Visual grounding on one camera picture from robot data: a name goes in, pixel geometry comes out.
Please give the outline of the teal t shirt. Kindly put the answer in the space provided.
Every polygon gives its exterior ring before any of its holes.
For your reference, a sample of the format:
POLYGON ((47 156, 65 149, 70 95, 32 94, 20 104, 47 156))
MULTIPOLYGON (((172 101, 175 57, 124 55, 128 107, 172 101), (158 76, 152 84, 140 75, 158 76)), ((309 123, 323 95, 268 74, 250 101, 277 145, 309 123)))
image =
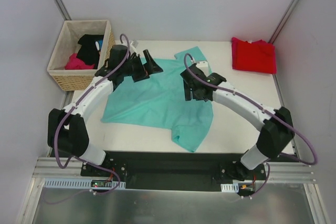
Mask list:
POLYGON ((157 59, 163 72, 134 82, 126 77, 109 95, 101 118, 103 123, 123 123, 169 129, 172 141, 195 152, 207 136, 214 113, 211 102, 185 100, 183 79, 186 53, 197 61, 206 57, 198 47, 175 54, 172 59, 157 59))

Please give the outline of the woven wicker basket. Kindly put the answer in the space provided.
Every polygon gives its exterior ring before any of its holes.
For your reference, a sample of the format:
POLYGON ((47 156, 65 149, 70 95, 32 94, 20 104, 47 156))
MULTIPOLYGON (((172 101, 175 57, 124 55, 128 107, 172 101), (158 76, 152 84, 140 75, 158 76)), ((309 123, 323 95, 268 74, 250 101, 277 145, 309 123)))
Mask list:
POLYGON ((80 49, 78 40, 85 34, 103 35, 98 68, 109 58, 110 50, 115 44, 111 24, 107 19, 65 21, 47 67, 48 73, 64 91, 84 90, 96 73, 96 69, 65 69, 70 56, 80 49))

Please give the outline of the red t shirt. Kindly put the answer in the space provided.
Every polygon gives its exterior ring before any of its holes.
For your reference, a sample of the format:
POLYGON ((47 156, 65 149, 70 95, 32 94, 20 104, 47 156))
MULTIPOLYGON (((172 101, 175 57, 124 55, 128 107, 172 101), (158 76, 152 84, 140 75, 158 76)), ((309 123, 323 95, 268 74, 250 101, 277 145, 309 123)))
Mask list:
POLYGON ((236 37, 232 43, 232 68, 266 74, 276 74, 276 53, 273 44, 264 40, 243 41, 236 37))

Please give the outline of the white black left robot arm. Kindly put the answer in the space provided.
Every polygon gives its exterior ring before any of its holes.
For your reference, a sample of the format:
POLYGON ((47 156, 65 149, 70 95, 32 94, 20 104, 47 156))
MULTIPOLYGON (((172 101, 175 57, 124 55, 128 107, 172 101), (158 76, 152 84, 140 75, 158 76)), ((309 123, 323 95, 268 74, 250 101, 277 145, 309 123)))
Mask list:
POLYGON ((64 152, 72 157, 93 163, 92 169, 99 176, 110 173, 111 164, 103 149, 90 143, 86 122, 96 107, 107 98, 126 77, 134 82, 146 80, 163 69, 144 50, 145 62, 136 51, 126 45, 114 45, 110 57, 98 69, 92 82, 76 100, 63 109, 53 109, 48 115, 47 144, 55 157, 64 152))

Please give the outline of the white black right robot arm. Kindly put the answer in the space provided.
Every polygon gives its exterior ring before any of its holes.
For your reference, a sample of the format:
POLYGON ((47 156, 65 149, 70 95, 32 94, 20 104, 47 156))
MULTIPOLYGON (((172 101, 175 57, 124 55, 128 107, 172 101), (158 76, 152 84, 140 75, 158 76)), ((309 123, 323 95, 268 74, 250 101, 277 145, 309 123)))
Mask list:
POLYGON ((256 144, 242 155, 236 166, 236 173, 240 178, 250 178, 259 164, 280 155, 294 138, 295 133, 289 128, 293 126, 291 114, 285 107, 274 109, 263 106, 241 93, 221 75, 213 72, 206 76, 197 63, 184 70, 181 77, 184 82, 185 100, 221 104, 259 131, 256 144))

